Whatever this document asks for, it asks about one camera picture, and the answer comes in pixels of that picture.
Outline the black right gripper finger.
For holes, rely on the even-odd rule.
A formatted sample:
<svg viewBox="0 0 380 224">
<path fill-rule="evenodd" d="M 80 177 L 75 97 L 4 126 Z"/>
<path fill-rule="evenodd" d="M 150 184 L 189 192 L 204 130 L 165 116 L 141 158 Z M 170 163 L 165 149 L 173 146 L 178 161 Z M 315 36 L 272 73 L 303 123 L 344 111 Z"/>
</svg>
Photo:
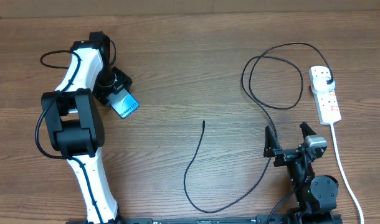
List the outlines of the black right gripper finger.
<svg viewBox="0 0 380 224">
<path fill-rule="evenodd" d="M 281 150 L 282 147 L 280 146 L 276 135 L 273 133 L 270 126 L 266 126 L 264 157 L 275 157 Z"/>
<path fill-rule="evenodd" d="M 309 125 L 307 124 L 307 122 L 302 122 L 300 124 L 300 128 L 302 130 L 302 134 L 303 134 L 303 139 L 304 140 L 308 136 L 314 136 L 314 135 L 316 135 L 316 132 L 314 132 L 314 130 L 312 130 L 311 127 L 309 127 Z"/>
</svg>

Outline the blue Galaxy smartphone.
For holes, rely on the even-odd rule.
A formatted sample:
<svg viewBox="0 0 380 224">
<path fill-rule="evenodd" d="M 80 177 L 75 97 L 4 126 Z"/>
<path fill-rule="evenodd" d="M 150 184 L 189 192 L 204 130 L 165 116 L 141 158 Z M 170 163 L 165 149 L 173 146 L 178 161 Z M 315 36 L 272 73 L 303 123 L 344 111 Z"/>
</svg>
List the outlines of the blue Galaxy smartphone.
<svg viewBox="0 0 380 224">
<path fill-rule="evenodd" d="M 110 102 L 112 108 L 117 112 L 117 114 L 125 119 L 135 110 L 140 107 L 140 104 L 136 99 L 125 89 L 122 89 L 117 94 L 110 94 L 107 97 L 107 100 Z"/>
</svg>

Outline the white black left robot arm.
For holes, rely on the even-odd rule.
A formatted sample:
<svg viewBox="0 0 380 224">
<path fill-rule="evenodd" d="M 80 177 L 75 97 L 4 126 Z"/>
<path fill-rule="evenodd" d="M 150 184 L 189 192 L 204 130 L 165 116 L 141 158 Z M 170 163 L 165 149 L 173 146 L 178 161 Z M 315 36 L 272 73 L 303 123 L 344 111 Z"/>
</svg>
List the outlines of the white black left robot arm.
<svg viewBox="0 0 380 224">
<path fill-rule="evenodd" d="M 78 180 L 86 223 L 123 223 L 103 166 L 105 130 L 96 102 L 127 117 L 138 107 L 129 92 L 132 80 L 114 66 L 115 43 L 102 31 L 74 42 L 67 52 L 71 63 L 65 78 L 42 95 L 35 143 L 40 144 L 40 126 L 46 123 L 50 143 L 59 152 L 56 159 L 66 160 Z"/>
</svg>

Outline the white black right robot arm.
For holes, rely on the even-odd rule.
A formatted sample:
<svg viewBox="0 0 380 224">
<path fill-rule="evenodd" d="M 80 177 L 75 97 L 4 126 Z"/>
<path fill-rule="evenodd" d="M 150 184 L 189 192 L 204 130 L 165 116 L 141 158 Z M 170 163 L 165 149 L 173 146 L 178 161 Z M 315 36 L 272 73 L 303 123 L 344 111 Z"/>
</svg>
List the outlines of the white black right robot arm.
<svg viewBox="0 0 380 224">
<path fill-rule="evenodd" d="M 336 208 L 338 181 L 330 175 L 316 176 L 312 162 L 326 151 L 327 141 L 306 122 L 300 124 L 303 142 L 295 149 L 283 149 L 270 126 L 265 127 L 264 157 L 274 166 L 285 166 L 290 175 L 301 214 L 323 215 Z"/>
</svg>

